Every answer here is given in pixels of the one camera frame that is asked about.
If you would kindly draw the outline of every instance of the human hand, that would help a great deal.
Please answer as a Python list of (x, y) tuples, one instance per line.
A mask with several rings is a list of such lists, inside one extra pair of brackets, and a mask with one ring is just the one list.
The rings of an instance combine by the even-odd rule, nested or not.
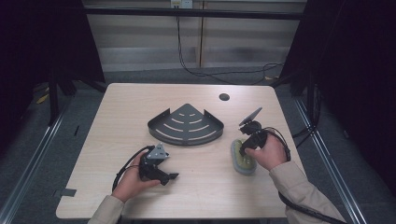
[(287, 161), (282, 143), (271, 134), (268, 134), (263, 148), (260, 150), (246, 148), (245, 152), (268, 171)]
[(131, 167), (125, 171), (122, 179), (120, 180), (117, 187), (113, 190), (111, 196), (116, 197), (125, 203), (143, 190), (157, 186), (161, 183), (160, 180), (142, 181), (140, 179), (139, 162), (140, 158), (144, 154), (145, 152), (141, 152), (136, 156), (136, 158), (134, 158), (134, 160), (131, 162)]

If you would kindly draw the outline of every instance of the black circle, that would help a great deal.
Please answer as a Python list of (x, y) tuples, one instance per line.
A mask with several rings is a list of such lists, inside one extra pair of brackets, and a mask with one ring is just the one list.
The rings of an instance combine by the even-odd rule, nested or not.
[(219, 96), (219, 98), (220, 98), (220, 100), (222, 100), (222, 101), (228, 101), (228, 100), (230, 100), (230, 95), (227, 94), (227, 93), (222, 93), (222, 94)]

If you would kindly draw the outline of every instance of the yellow sponge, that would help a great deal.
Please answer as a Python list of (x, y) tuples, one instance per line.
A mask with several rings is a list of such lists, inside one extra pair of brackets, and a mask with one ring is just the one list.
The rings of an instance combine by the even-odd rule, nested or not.
[(231, 143), (231, 156), (233, 158), (233, 168), (241, 175), (251, 175), (257, 168), (257, 162), (249, 155), (242, 156), (239, 149), (245, 139), (235, 139)]

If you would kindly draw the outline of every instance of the beige sleeve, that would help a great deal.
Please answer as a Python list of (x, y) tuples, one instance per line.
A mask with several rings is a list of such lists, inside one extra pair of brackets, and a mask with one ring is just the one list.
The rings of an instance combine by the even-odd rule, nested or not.
[(113, 224), (120, 218), (124, 203), (119, 199), (107, 195), (99, 205), (88, 224)]
[[(328, 217), (344, 221), (332, 202), (313, 184), (309, 183), (304, 173), (294, 161), (278, 165), (270, 171), (270, 176), (279, 192), (291, 202), (310, 208)], [(286, 207), (289, 223), (324, 223), (323, 221), (304, 215)]]

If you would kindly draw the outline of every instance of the black pole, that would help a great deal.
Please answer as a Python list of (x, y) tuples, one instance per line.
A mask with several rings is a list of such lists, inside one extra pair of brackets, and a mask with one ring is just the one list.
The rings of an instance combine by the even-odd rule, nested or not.
[(214, 9), (186, 8), (145, 8), (145, 7), (26, 7), (26, 12), (67, 13), (91, 15), (136, 15), (136, 16), (172, 16), (172, 17), (206, 17), (206, 18), (239, 18), (299, 21), (304, 13), (266, 12), (266, 11), (233, 11)]

